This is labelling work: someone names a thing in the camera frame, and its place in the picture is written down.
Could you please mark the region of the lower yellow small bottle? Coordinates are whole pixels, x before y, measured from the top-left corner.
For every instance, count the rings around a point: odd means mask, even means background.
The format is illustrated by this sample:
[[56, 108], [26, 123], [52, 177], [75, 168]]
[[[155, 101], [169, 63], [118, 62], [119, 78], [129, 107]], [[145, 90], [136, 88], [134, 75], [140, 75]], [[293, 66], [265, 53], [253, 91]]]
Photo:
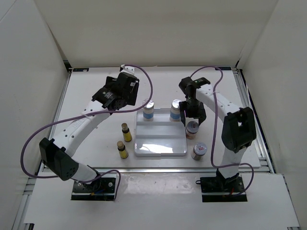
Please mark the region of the lower yellow small bottle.
[[126, 146], [124, 145], [122, 141], [117, 142], [117, 148], [118, 148], [119, 155], [122, 159], [126, 159], [129, 156], [126, 150]]

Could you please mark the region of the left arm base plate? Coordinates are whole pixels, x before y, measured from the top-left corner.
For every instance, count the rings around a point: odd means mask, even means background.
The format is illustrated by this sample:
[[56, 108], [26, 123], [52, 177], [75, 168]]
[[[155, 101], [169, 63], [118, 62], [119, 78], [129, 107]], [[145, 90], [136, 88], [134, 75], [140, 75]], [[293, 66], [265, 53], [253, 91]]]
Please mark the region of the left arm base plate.
[[71, 192], [73, 201], [113, 201], [115, 199], [117, 177], [114, 173], [94, 181], [95, 185], [74, 182]]

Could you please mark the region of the yellow small bottle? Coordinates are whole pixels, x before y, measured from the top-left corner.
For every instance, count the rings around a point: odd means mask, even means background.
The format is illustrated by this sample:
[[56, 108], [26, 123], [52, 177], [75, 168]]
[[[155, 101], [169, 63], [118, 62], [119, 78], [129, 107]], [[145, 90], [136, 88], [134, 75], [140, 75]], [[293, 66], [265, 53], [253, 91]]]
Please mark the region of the yellow small bottle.
[[129, 156], [126, 150], [126, 146], [124, 145], [122, 141], [117, 142], [117, 148], [118, 148], [119, 155], [122, 159], [126, 159]]
[[132, 141], [132, 135], [130, 133], [130, 129], [126, 123], [121, 124], [122, 134], [125, 142]]

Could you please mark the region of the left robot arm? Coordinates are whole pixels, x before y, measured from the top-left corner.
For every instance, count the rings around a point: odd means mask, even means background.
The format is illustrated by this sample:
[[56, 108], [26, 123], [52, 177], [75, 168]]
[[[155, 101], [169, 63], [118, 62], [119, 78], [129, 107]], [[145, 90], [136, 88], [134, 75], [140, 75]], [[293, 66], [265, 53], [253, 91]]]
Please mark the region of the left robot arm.
[[138, 87], [139, 79], [135, 77], [133, 68], [122, 69], [116, 78], [107, 77], [105, 85], [92, 96], [84, 109], [83, 118], [72, 121], [52, 139], [40, 141], [43, 163], [63, 181], [79, 181], [90, 192], [101, 190], [98, 173], [72, 157], [88, 135], [113, 111], [135, 105]]

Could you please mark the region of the upper yellow small bottle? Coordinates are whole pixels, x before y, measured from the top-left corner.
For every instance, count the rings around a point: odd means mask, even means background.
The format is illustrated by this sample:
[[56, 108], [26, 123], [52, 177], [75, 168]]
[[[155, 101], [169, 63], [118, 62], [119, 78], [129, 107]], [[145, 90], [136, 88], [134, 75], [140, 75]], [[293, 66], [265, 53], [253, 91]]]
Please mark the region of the upper yellow small bottle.
[[122, 134], [125, 142], [132, 141], [132, 135], [130, 133], [130, 129], [126, 123], [121, 124]]

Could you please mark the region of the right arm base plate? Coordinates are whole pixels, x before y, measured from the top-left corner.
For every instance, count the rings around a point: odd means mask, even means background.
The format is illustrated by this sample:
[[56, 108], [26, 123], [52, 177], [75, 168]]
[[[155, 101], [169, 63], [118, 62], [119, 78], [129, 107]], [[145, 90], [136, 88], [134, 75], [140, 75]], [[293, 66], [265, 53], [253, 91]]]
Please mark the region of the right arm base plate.
[[221, 188], [216, 177], [201, 177], [199, 180], [196, 180], [195, 184], [201, 187], [203, 203], [248, 201], [241, 176], [234, 182], [231, 182], [226, 188]]

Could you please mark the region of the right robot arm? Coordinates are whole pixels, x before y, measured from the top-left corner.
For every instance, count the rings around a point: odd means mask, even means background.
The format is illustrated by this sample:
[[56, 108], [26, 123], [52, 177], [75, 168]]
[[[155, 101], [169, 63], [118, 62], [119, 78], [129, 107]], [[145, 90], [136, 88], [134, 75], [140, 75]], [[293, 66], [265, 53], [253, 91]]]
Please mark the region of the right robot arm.
[[215, 87], [204, 77], [192, 80], [183, 78], [179, 88], [185, 95], [180, 102], [180, 120], [197, 119], [201, 124], [206, 119], [205, 107], [215, 113], [215, 122], [223, 123], [221, 139], [224, 144], [222, 162], [216, 166], [215, 185], [220, 191], [227, 191], [239, 176], [238, 168], [247, 148], [256, 138], [254, 113], [250, 107], [239, 107], [219, 95]]

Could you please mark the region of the spice jar red label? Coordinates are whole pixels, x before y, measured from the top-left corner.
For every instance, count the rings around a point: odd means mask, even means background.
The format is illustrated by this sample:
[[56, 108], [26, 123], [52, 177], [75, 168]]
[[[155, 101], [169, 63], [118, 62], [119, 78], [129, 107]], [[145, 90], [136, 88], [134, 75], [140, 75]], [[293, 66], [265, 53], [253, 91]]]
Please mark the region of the spice jar red label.
[[199, 131], [199, 124], [195, 121], [190, 121], [186, 125], [186, 138], [194, 139]]
[[207, 152], [207, 146], [203, 142], [198, 142], [191, 151], [191, 157], [195, 161], [200, 161]]

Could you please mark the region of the white divided tray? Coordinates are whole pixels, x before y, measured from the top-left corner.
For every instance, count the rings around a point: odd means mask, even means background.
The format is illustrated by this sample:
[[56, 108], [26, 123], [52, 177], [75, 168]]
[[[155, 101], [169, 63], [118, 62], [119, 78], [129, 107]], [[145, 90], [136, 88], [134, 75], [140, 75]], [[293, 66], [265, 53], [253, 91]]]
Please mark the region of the white divided tray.
[[153, 121], [136, 114], [134, 152], [138, 157], [181, 157], [187, 153], [185, 127], [170, 121], [170, 109], [154, 109]]

